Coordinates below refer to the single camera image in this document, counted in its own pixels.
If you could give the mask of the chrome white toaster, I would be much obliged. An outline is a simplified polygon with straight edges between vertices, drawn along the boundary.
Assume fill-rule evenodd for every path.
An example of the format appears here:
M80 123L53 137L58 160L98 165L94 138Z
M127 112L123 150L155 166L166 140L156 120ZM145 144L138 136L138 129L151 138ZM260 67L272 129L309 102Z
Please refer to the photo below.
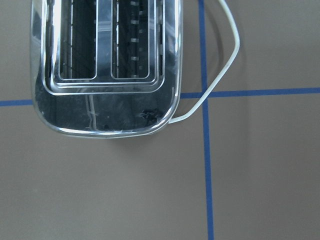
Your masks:
M181 95L180 0L33 0L34 109L50 129L82 138L151 135Z

